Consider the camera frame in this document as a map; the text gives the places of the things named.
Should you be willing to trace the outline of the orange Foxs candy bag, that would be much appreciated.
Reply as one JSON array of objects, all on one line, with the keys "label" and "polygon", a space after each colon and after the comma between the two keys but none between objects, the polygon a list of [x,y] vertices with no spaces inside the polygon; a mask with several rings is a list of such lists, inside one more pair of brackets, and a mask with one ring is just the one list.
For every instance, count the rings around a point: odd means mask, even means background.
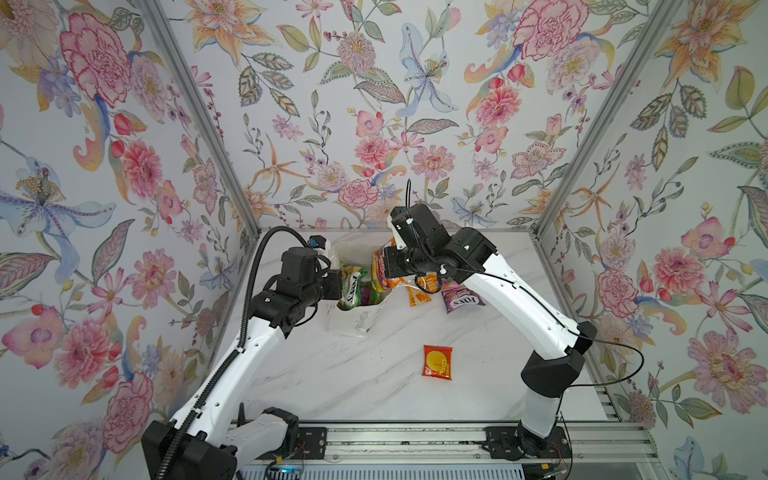
[{"label": "orange Foxs candy bag", "polygon": [[392,290],[402,282],[402,279],[400,277],[387,278],[385,276],[384,249],[386,247],[395,246],[395,245],[396,245],[395,239],[391,238],[385,245],[383,245],[378,250],[374,251],[372,254],[372,264],[371,264],[372,288],[380,294],[387,293],[388,291]]}]

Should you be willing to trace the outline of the small orange candy packet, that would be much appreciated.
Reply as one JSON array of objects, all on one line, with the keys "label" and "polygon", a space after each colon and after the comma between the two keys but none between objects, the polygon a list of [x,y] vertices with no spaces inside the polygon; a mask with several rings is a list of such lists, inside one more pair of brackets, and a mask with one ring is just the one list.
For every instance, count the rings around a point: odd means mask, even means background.
[{"label": "small orange candy packet", "polygon": [[406,289],[409,295],[409,304],[411,307],[416,307],[432,302],[431,296],[419,288],[414,286],[407,286]]}]

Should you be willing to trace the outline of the green Foxs candy bag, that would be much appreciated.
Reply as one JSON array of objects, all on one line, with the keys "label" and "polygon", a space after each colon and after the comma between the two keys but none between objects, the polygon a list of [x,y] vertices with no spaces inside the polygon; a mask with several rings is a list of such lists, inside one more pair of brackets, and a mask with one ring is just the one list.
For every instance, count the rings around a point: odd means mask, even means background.
[{"label": "green Foxs candy bag", "polygon": [[337,307],[342,311],[349,311],[360,306],[361,281],[365,278],[367,270],[361,266],[344,265],[341,268],[341,297]]}]

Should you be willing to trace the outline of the pink Foxs candy bag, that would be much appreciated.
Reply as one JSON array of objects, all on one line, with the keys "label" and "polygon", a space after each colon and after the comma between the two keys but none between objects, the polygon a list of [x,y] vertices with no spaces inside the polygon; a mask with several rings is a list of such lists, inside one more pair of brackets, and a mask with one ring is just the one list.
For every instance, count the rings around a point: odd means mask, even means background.
[{"label": "pink Foxs candy bag", "polygon": [[441,288],[445,310],[448,314],[467,306],[484,306],[485,302],[476,292],[454,281],[445,283]]}]

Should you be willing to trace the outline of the white paper gift bag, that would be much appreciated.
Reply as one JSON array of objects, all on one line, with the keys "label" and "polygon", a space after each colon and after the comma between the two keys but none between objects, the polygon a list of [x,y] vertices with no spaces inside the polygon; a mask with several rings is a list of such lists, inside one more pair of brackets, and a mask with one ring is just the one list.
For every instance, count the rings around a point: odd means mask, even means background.
[{"label": "white paper gift bag", "polygon": [[364,338],[384,313],[403,303],[415,307],[421,294],[408,279],[384,277],[383,250],[395,246],[393,238],[381,245],[366,241],[331,244],[331,261],[341,270],[341,299],[325,310],[328,332]]}]

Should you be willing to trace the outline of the small red snack packet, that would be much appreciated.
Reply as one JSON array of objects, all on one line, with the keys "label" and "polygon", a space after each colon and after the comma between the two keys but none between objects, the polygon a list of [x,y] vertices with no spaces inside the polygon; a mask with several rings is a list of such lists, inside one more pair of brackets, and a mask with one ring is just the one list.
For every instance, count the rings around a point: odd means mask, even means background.
[{"label": "small red snack packet", "polygon": [[425,345],[422,375],[451,381],[452,353],[451,347]]}]

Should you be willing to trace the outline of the green Lays chips bag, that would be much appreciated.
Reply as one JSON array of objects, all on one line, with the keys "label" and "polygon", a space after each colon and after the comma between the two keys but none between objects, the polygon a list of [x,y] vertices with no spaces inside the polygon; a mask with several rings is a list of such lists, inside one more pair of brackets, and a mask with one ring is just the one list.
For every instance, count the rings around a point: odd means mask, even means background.
[{"label": "green Lays chips bag", "polygon": [[374,306],[379,305],[386,298],[386,293],[378,292],[372,286],[363,285],[360,287],[360,305]]}]

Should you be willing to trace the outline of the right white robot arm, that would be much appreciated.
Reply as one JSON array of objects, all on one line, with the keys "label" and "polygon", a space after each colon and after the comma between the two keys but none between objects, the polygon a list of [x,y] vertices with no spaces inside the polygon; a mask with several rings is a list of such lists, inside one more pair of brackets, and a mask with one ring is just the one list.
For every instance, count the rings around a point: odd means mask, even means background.
[{"label": "right white robot arm", "polygon": [[533,353],[521,372],[527,392],[518,431],[542,441],[552,433],[560,399],[578,379],[596,327],[567,317],[534,291],[480,231],[449,233],[423,204],[395,207],[387,220],[395,239],[383,251],[385,276],[435,273],[467,286],[523,334]]}]

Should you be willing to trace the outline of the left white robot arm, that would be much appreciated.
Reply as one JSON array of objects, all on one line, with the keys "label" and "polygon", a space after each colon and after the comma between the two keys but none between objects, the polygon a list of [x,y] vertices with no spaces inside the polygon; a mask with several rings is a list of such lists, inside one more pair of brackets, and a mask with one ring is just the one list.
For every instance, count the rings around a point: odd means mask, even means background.
[{"label": "left white robot arm", "polygon": [[269,407],[244,417],[244,396],[267,356],[322,301],[341,297],[341,273],[319,239],[281,256],[281,271],[244,308],[245,320],[226,355],[197,392],[165,422],[152,422],[141,444],[153,479],[233,479],[253,460],[276,462],[299,444],[296,415]]}]

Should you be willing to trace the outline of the small orange snack packet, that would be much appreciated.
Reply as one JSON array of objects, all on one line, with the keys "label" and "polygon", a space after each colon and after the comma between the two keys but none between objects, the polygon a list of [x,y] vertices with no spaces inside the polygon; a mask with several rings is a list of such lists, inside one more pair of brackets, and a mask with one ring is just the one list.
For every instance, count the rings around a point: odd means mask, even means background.
[{"label": "small orange snack packet", "polygon": [[426,294],[439,293],[442,287],[441,280],[436,273],[428,273],[415,279],[417,286]]}]

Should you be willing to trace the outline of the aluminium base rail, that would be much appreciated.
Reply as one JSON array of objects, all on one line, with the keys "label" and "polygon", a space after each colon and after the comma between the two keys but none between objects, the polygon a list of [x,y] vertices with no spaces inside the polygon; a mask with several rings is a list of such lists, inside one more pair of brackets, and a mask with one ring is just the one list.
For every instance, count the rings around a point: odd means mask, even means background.
[{"label": "aluminium base rail", "polygon": [[381,465],[396,477],[406,466],[453,464],[476,470],[531,464],[565,474],[583,464],[657,460],[649,434],[633,423],[566,421],[548,439],[521,445],[510,422],[301,422],[282,411],[242,425],[227,421],[220,437],[210,427],[153,422],[141,445],[151,476],[161,479],[230,479],[289,464],[353,472]]}]

